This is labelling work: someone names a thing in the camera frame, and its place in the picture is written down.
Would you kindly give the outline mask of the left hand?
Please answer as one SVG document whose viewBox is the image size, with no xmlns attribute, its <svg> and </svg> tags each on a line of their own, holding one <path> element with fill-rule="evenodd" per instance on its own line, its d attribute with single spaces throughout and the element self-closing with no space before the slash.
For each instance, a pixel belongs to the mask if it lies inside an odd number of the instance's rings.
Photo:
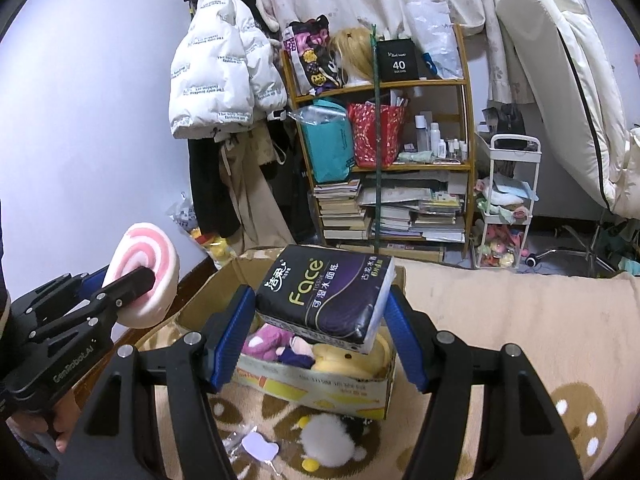
<svg viewBox="0 0 640 480">
<path fill-rule="evenodd" d="M 49 430 L 54 431 L 58 435 L 54 440 L 55 447 L 58 452 L 64 453 L 80 416 L 80 408 L 73 390 L 58 400 L 58 403 L 51 408 L 51 413 L 52 422 L 47 422 L 40 415 L 23 412 L 15 412 L 6 422 L 14 434 L 36 445 L 40 445 L 38 434 L 48 434 Z"/>
</svg>

